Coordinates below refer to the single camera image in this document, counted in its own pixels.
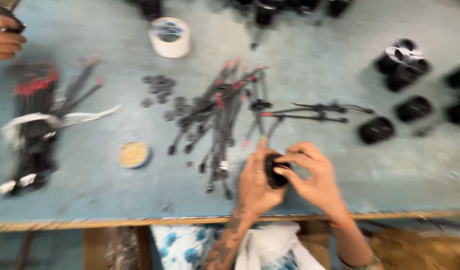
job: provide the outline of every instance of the finger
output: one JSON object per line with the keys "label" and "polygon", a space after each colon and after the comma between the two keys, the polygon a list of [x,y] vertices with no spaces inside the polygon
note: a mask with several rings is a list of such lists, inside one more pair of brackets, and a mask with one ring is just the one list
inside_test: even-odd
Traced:
{"label": "finger", "polygon": [[273,171],[279,175],[285,176],[298,193],[303,192],[306,184],[294,171],[278,167],[273,168]]}
{"label": "finger", "polygon": [[26,39],[19,34],[0,32],[0,43],[25,43]]}
{"label": "finger", "polygon": [[300,153],[301,152],[311,157],[312,159],[315,159],[321,162],[325,162],[325,163],[330,162],[325,156],[323,156],[320,150],[314,144],[310,142],[299,142],[298,144],[294,144],[287,149],[287,152],[290,152],[290,153]]}
{"label": "finger", "polygon": [[276,163],[297,163],[301,167],[309,170],[312,173],[317,172],[324,164],[320,161],[311,159],[308,156],[302,154],[287,154],[285,156],[279,156],[275,158]]}
{"label": "finger", "polygon": [[18,22],[15,20],[7,17],[7,16],[0,16],[0,28],[13,28],[18,29],[20,26]]}
{"label": "finger", "polygon": [[10,59],[15,56],[13,52],[0,53],[0,60]]}
{"label": "finger", "polygon": [[264,170],[264,167],[265,167],[264,162],[265,162],[265,156],[266,156],[267,150],[268,150],[268,138],[266,136],[263,136],[258,142],[257,151],[255,153],[255,163],[254,163],[255,170],[257,171]]}
{"label": "finger", "polygon": [[0,52],[18,52],[22,49],[22,45],[15,43],[0,44]]}

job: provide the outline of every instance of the black plug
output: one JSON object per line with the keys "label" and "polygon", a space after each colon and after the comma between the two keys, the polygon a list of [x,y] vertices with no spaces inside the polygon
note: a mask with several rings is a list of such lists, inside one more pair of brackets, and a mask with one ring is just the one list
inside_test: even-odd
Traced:
{"label": "black plug", "polygon": [[177,148],[174,145],[170,145],[168,147],[167,155],[173,156],[173,154],[176,152]]}
{"label": "black plug", "polygon": [[193,150],[193,145],[188,144],[188,145],[185,146],[184,152],[185,152],[185,154],[190,154],[190,152],[191,152],[192,150]]}

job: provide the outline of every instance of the white masking tape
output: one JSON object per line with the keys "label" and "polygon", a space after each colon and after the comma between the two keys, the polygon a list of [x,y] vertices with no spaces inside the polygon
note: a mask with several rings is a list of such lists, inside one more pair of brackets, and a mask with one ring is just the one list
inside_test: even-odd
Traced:
{"label": "white masking tape", "polygon": [[190,28],[179,19],[162,17],[152,21],[148,35],[160,56],[180,58],[190,51]]}

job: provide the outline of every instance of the blue table surface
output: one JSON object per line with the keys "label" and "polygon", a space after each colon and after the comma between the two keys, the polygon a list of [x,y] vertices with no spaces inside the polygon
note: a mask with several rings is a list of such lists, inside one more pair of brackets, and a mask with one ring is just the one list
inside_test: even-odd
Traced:
{"label": "blue table surface", "polygon": [[[460,63],[460,0],[359,0],[338,20],[320,27],[311,17],[293,12],[278,15],[276,27],[251,51],[252,29],[236,10],[218,0],[165,0],[164,14],[191,28],[192,49],[179,59],[155,54],[148,39],[148,23],[130,1],[23,1],[17,16],[27,25],[28,42],[18,57],[25,61],[53,61],[62,70],[62,87],[79,72],[78,58],[91,54],[102,63],[95,75],[106,84],[79,108],[96,113],[117,104],[124,107],[100,120],[61,131],[54,158],[59,169],[49,183],[16,197],[0,195],[0,223],[73,221],[125,218],[225,216],[236,200],[226,200],[221,183],[205,193],[209,174],[197,165],[209,150],[211,136],[186,155],[179,145],[167,156],[178,129],[162,114],[173,102],[142,108],[152,96],[144,75],[174,78],[175,96],[199,96],[225,60],[243,56],[246,65],[265,64],[274,108],[290,102],[312,104],[338,99],[342,104],[374,108],[396,125],[391,141],[366,146],[356,128],[371,117],[352,112],[350,123],[320,123],[287,119],[276,129],[271,146],[284,152],[301,140],[313,142],[332,161],[348,207],[355,212],[413,212],[460,210],[460,129],[444,123],[428,138],[412,131],[443,117],[443,106],[455,92],[442,78]],[[383,87],[383,76],[372,61],[397,38],[415,40],[432,63],[431,72],[403,93]],[[14,117],[11,62],[0,62],[0,128]],[[427,97],[435,108],[431,118],[414,124],[396,119],[393,108],[412,95]],[[237,178],[249,150],[239,147],[253,118],[245,107],[235,127],[237,146],[228,149],[229,185],[236,193]],[[269,126],[273,119],[265,119]],[[258,140],[252,138],[250,149]],[[118,148],[140,140],[154,151],[141,169],[122,169]],[[193,162],[188,168],[185,163]],[[0,184],[14,166],[10,147],[0,134]],[[319,213],[290,189],[283,204],[270,214]]]}

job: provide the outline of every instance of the hand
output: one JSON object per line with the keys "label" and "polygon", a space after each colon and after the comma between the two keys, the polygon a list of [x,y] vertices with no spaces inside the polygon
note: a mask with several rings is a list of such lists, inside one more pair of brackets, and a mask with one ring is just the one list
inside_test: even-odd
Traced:
{"label": "hand", "polygon": [[[9,17],[0,16],[0,29],[1,28],[18,28],[16,21]],[[26,39],[19,34],[12,34],[0,31],[0,60],[10,59],[15,56],[15,52],[22,49],[22,43]]]}
{"label": "hand", "polygon": [[239,206],[245,211],[251,211],[256,217],[279,205],[287,191],[286,188],[272,189],[268,185],[265,157],[276,151],[267,149],[267,141],[266,137],[260,140],[256,153],[248,156],[245,168],[240,174]]}
{"label": "hand", "polygon": [[317,206],[337,224],[344,223],[349,215],[335,183],[331,162],[318,148],[309,142],[300,142],[287,149],[285,156],[278,157],[278,163],[297,163],[313,175],[302,180],[290,169],[275,168],[275,172],[285,176],[300,196]]}

